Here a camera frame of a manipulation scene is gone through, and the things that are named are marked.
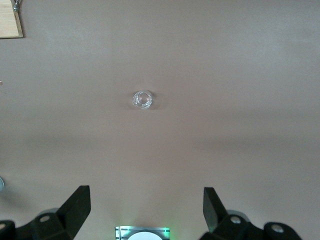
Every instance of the black plastic part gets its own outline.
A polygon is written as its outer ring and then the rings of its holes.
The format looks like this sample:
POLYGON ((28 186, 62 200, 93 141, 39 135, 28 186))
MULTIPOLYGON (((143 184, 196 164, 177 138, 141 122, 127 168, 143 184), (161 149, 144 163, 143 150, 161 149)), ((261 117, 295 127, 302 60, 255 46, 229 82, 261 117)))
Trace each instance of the black plastic part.
POLYGON ((56 213, 44 213, 15 228, 13 221, 0 221, 0 240, 73 240, 91 211, 90 187, 80 186, 56 213))
POLYGON ((301 240, 299 235, 286 224, 280 222, 268 222, 264 225, 264 231, 268 237, 272 240, 301 240), (272 229, 272 225, 278 225, 282 227, 283 232, 276 232, 272 229))
POLYGON ((228 216, 225 206, 213 187, 205 187, 203 190, 203 215, 209 232, 213 232, 218 224, 228 216))
POLYGON ((200 240, 302 240, 288 225, 277 222, 265 224, 264 229, 254 226, 238 215, 229 215, 212 187, 205 187, 203 192, 203 215, 209 232, 200 240), (232 217, 240 221, 234 223, 232 217), (283 232, 276 232, 273 225, 279 225, 283 232))

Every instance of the metal clip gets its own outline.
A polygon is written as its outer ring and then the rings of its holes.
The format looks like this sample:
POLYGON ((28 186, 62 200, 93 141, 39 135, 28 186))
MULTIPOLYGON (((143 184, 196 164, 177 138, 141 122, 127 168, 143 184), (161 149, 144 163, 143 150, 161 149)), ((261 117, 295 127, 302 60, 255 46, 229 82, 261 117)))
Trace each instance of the metal clip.
POLYGON ((20 0, 16 0, 14 5, 13 5, 13 10, 18 13, 19 12, 19 3, 20 3, 20 0))

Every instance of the wooden board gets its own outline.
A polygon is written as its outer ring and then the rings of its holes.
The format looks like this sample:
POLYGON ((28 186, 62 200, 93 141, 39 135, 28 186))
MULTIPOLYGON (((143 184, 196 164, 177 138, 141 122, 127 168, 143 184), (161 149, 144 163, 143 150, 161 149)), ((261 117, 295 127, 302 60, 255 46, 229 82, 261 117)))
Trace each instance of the wooden board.
POLYGON ((13 9, 14 2, 0 0, 0 38, 23 37, 19 14, 13 9))

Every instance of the beige tabletop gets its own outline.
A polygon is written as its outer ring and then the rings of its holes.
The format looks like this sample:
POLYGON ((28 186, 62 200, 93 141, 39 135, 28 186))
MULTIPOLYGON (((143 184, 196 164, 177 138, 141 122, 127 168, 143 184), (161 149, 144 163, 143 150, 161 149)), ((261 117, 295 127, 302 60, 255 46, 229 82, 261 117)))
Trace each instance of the beige tabletop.
POLYGON ((320 3, 24 0, 0 39, 0 219, 90 185, 76 240, 197 240, 203 188, 320 239, 320 3), (132 106, 140 90, 149 109, 132 106))

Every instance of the clear glass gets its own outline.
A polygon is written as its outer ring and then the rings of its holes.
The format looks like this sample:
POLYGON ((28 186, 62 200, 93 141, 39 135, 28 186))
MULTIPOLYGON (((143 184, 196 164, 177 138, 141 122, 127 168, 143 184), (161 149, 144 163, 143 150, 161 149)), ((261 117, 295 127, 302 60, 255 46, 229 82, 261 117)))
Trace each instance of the clear glass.
POLYGON ((140 109, 148 109, 152 104, 152 94, 148 90, 138 91, 133 96, 132 104, 140 109))

